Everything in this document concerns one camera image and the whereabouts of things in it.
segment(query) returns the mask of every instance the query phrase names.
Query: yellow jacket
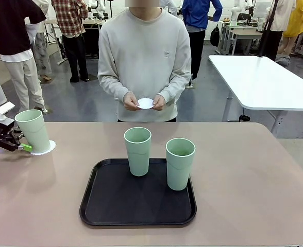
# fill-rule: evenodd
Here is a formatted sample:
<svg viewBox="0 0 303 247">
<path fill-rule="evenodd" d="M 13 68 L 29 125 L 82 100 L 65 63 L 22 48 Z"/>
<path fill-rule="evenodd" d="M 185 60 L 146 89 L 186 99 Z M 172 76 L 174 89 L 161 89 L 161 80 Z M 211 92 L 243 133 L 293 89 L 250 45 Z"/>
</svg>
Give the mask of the yellow jacket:
<svg viewBox="0 0 303 247">
<path fill-rule="evenodd" d="M 296 0 L 296 8 L 292 11 L 284 37 L 295 37 L 303 32 L 303 0 Z"/>
</svg>

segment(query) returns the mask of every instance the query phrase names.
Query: cup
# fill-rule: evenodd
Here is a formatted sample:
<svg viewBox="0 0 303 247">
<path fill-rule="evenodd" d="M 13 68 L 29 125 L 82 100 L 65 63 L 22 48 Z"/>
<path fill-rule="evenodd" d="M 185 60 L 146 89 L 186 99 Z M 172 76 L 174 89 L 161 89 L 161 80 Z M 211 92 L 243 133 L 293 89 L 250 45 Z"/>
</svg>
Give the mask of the cup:
<svg viewBox="0 0 303 247">
<path fill-rule="evenodd" d="M 146 175 L 149 169 L 152 133 L 149 129 L 135 127 L 124 133 L 124 139 L 131 173 L 137 177 Z"/>
<path fill-rule="evenodd" d="M 184 138 L 175 138 L 167 142 L 167 185 L 171 189 L 183 190 L 186 188 L 195 150 L 195 145 Z"/>
<path fill-rule="evenodd" d="M 50 149 L 49 138 L 40 110 L 27 110 L 15 116 L 21 131 L 26 137 L 33 153 L 43 153 Z"/>
</svg>

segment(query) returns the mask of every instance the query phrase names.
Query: red plaid shirt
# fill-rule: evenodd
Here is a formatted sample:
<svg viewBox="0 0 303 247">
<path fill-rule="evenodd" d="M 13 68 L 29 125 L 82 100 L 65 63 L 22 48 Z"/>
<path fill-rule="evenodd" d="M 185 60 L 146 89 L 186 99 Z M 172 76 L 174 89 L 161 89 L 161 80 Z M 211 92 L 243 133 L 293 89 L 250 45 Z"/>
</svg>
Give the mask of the red plaid shirt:
<svg viewBox="0 0 303 247">
<path fill-rule="evenodd" d="M 76 36 L 84 32 L 82 19 L 88 17 L 84 0 L 52 0 L 58 25 L 65 36 Z"/>
</svg>

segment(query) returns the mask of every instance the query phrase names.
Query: hand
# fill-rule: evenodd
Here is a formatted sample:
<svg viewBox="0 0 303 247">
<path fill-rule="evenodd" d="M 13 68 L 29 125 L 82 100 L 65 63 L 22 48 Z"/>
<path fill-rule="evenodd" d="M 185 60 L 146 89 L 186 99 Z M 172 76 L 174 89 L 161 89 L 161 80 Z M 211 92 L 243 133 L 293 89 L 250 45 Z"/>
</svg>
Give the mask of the hand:
<svg viewBox="0 0 303 247">
<path fill-rule="evenodd" d="M 152 109 L 156 111 L 162 111 L 165 106 L 165 99 L 161 95 L 156 95 L 154 102 L 153 102 L 154 107 Z"/>
<path fill-rule="evenodd" d="M 140 108 L 137 107 L 139 105 L 137 98 L 132 92 L 128 92 L 124 95 L 123 102 L 124 108 L 129 111 L 135 112 L 137 110 L 140 110 Z"/>
</svg>

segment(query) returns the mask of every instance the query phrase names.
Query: person in blue shirt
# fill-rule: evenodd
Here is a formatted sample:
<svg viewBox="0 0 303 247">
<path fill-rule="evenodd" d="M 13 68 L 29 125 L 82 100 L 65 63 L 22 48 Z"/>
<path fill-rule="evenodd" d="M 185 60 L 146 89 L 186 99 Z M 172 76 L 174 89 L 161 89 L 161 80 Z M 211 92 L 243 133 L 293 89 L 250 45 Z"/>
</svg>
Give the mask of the person in blue shirt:
<svg viewBox="0 0 303 247">
<path fill-rule="evenodd" d="M 208 17 L 210 2 L 215 8 L 213 17 Z M 192 79 L 197 77 L 199 66 L 201 64 L 205 30 L 208 21 L 219 21 L 223 12 L 223 6 L 220 0 L 184 0 L 182 5 L 183 20 L 189 33 L 192 53 Z"/>
</svg>

